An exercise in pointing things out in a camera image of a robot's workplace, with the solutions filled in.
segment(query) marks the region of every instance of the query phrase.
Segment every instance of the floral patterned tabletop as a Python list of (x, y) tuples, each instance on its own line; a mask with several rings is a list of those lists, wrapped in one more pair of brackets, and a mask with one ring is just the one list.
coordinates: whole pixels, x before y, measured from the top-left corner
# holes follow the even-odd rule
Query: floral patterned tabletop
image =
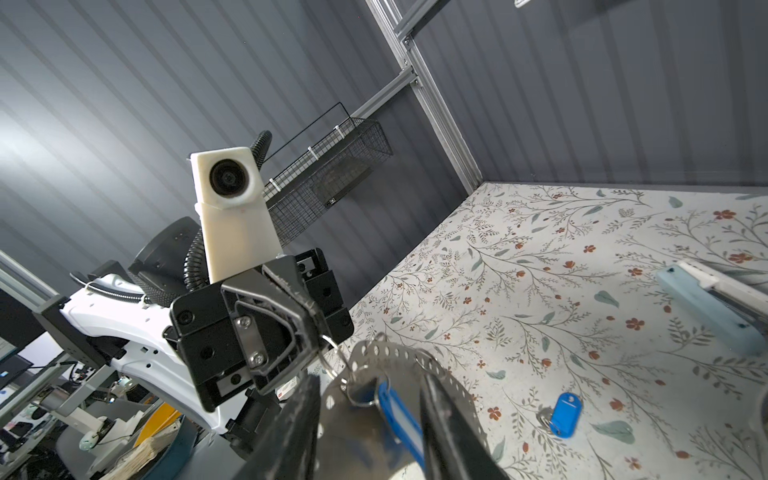
[[(512, 478), (763, 478), (766, 357), (732, 354), (654, 272), (693, 258), (768, 290), (767, 200), (483, 184), (352, 308), (347, 345), (432, 352)], [(565, 440), (535, 418), (563, 392), (584, 403)]]

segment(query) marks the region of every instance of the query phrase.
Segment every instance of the small label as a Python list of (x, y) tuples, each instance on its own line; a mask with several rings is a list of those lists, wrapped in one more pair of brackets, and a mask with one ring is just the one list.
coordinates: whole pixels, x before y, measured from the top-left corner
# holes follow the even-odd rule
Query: small label
[(283, 386), (275, 390), (275, 393), (277, 393), (277, 399), (282, 400), (283, 397), (287, 395), (291, 390), (295, 389), (297, 385), (299, 385), (299, 377), (296, 376), (285, 382)]

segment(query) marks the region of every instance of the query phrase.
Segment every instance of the white camera housing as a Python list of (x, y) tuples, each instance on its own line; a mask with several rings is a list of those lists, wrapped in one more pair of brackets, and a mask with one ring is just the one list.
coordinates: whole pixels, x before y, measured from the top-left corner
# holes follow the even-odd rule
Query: white camera housing
[[(219, 195), (210, 172), (220, 161), (232, 160), (246, 173), (246, 186), (231, 196)], [(205, 151), (190, 156), (203, 227), (211, 283), (272, 260), (283, 252), (264, 200), (264, 182), (249, 148)]]

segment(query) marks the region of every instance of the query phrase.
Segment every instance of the gray corrugated wall panel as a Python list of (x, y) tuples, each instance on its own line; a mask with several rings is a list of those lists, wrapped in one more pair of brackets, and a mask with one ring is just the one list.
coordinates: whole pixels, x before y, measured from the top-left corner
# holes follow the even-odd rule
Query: gray corrugated wall panel
[(768, 183), (759, 0), (451, 0), (415, 35), (487, 180)]
[[(190, 152), (262, 129), (274, 150), (397, 71), (364, 2), (3, 2), (0, 248), (71, 292), (68, 271), (194, 217)], [(348, 305), (465, 198), (410, 91), (375, 117), (396, 155), (286, 247), (323, 248)]]

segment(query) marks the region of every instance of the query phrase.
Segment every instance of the blue key tag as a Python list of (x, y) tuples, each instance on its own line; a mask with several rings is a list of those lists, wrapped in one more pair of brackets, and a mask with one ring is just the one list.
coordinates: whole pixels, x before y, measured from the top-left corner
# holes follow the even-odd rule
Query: blue key tag
[(376, 388), (379, 410), (402, 444), (424, 470), (424, 434), (421, 425), (413, 418), (394, 389), (387, 382), (381, 382)]
[(579, 415), (581, 415), (581, 400), (573, 393), (563, 393), (554, 405), (549, 429), (558, 437), (567, 439), (574, 434)]

